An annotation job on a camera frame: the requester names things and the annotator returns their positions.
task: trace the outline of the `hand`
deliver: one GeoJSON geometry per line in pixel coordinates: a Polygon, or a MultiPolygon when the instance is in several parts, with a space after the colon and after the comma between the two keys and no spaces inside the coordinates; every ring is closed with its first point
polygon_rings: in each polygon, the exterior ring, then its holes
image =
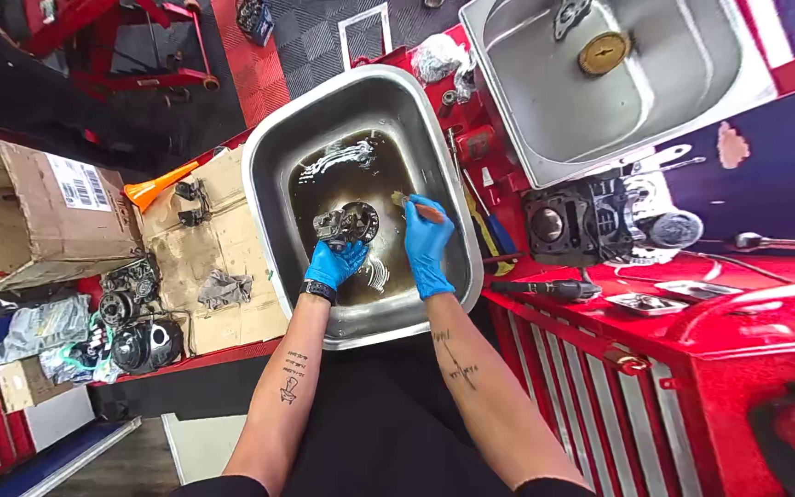
{"type": "Polygon", "coordinates": [[[455,292],[456,288],[450,285],[441,272],[444,247],[455,229],[452,221],[447,218],[446,211],[441,204],[417,195],[411,195],[410,202],[405,202],[403,209],[406,211],[406,236],[403,238],[403,247],[410,258],[410,269],[413,270],[413,277],[416,279],[419,297],[425,300],[431,295],[455,292]],[[444,221],[437,224],[426,220],[416,211],[414,202],[440,210],[444,214],[444,221]]]}
{"type": "Polygon", "coordinates": [[[305,271],[305,279],[314,279],[336,290],[364,264],[370,247],[361,242],[349,243],[342,252],[333,252],[324,242],[315,245],[312,264],[305,271]]]}

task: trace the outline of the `forearm tattoo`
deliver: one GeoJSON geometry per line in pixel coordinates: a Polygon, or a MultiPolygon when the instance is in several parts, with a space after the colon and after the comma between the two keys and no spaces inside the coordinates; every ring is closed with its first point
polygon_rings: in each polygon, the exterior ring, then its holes
{"type": "Polygon", "coordinates": [[[290,367],[285,366],[281,369],[293,376],[287,377],[287,384],[281,389],[281,402],[293,404],[293,401],[296,400],[296,394],[293,393],[293,389],[300,383],[296,377],[305,377],[305,373],[302,371],[305,369],[305,361],[308,360],[308,356],[303,356],[293,351],[288,352],[287,356],[288,358],[284,359],[284,362],[290,365],[290,367]]]}
{"type": "Polygon", "coordinates": [[[456,356],[453,355],[452,350],[449,350],[449,345],[447,345],[447,341],[449,341],[452,337],[449,335],[449,328],[445,332],[431,332],[432,339],[434,339],[436,344],[443,344],[444,349],[449,354],[449,359],[452,361],[452,367],[449,368],[447,371],[447,375],[452,379],[463,378],[465,382],[468,384],[471,390],[477,390],[477,387],[474,386],[474,383],[471,381],[472,373],[475,373],[478,368],[477,364],[470,364],[470,365],[461,365],[456,356]]]}

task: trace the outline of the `paint brush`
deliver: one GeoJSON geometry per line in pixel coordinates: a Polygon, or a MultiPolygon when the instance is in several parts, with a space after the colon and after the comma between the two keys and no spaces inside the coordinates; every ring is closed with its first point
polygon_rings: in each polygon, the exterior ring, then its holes
{"type": "MultiPolygon", "coordinates": [[[[410,202],[410,197],[402,194],[401,192],[395,192],[392,194],[392,202],[397,207],[403,207],[404,202],[410,202]]],[[[429,207],[424,203],[413,202],[416,206],[416,212],[419,212],[419,215],[424,217],[426,220],[431,221],[432,223],[440,224],[444,221],[444,214],[434,207],[429,207]]]]}

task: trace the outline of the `wooden brush handle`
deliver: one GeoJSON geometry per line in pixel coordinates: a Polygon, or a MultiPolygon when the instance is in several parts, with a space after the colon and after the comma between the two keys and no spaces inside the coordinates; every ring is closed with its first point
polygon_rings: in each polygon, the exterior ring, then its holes
{"type": "Polygon", "coordinates": [[[416,212],[419,212],[419,215],[424,217],[426,220],[431,221],[432,223],[441,224],[444,221],[444,214],[434,207],[429,207],[424,203],[415,203],[413,205],[416,206],[416,212]]]}

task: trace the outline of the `black watch strap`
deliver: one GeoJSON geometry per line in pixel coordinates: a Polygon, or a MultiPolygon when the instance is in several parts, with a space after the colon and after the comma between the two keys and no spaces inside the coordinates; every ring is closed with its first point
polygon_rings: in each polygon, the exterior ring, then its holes
{"type": "Polygon", "coordinates": [[[300,293],[301,294],[312,294],[318,295],[319,297],[323,297],[330,302],[330,305],[336,305],[337,303],[337,291],[330,287],[330,285],[324,285],[320,281],[315,281],[314,279],[306,279],[300,285],[300,293]]]}

